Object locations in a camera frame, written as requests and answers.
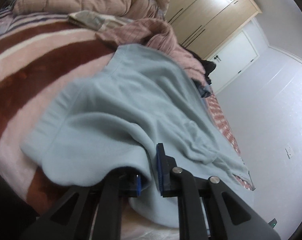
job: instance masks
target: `white door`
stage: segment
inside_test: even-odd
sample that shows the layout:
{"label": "white door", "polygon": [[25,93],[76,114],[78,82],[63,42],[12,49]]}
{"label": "white door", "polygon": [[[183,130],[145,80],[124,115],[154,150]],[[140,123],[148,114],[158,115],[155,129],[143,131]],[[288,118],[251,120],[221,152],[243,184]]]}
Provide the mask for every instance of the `white door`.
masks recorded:
{"label": "white door", "polygon": [[249,39],[244,32],[240,32],[209,61],[216,63],[215,70],[209,75],[212,89],[220,92],[231,83],[241,71],[258,58]]}

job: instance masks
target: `light blue garment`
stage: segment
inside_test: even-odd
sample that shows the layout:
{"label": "light blue garment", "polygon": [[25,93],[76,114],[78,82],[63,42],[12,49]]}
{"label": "light blue garment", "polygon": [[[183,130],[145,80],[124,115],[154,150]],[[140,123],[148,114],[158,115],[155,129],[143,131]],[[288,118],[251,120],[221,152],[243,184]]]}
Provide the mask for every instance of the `light blue garment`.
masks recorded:
{"label": "light blue garment", "polygon": [[157,189],[156,145],[194,176],[219,176],[249,205],[248,169],[208,116],[193,82],[166,55],[120,46],[104,70],[69,84],[51,103],[22,151],[60,185],[91,186],[112,169],[131,166],[146,178],[134,210],[178,227],[177,201]]}

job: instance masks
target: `metal screw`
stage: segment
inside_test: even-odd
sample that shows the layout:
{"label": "metal screw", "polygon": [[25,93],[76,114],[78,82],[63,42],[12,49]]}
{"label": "metal screw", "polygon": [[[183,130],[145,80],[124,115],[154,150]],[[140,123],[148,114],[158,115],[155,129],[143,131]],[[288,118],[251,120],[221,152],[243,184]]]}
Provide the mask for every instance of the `metal screw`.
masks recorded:
{"label": "metal screw", "polygon": [[180,167],[174,167],[174,168],[172,169],[172,171],[173,171],[174,173],[180,174],[180,173],[183,171],[183,169],[180,168]]}
{"label": "metal screw", "polygon": [[212,176],[210,178],[210,182],[212,182],[213,184],[218,184],[220,182],[220,178],[218,176]]}

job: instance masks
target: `bed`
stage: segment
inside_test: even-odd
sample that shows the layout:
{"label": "bed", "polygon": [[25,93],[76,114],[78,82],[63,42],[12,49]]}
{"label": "bed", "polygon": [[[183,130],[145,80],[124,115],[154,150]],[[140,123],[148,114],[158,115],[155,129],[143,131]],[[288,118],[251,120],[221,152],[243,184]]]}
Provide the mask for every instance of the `bed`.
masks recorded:
{"label": "bed", "polygon": [[[50,182],[19,145],[50,101],[70,81],[102,70],[116,46],[145,42],[176,60],[190,78],[204,82],[203,70],[188,52],[175,45],[172,28],[163,22],[167,6],[168,0],[8,0],[0,11],[0,175],[39,215],[67,188]],[[81,10],[114,18],[104,18],[97,32],[87,23],[79,27],[70,22],[68,14]],[[128,24],[121,17],[136,21]],[[121,27],[126,28],[124,36],[124,29],[109,25],[115,21],[120,25],[125,22]],[[203,101],[212,121],[240,155],[215,95]],[[252,190],[251,183],[237,180]],[[179,232],[148,221],[126,202],[122,239],[139,237],[178,239]]]}

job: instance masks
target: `wall socket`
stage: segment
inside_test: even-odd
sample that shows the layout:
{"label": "wall socket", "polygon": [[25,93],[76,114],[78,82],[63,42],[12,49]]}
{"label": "wall socket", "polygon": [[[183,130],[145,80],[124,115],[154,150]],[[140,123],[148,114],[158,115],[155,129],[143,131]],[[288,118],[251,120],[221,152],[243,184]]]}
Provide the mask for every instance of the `wall socket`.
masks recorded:
{"label": "wall socket", "polygon": [[292,147],[289,144],[287,144],[285,147],[285,150],[286,150],[287,156],[289,157],[289,159],[291,159],[292,156],[294,155],[294,151],[292,150]]}

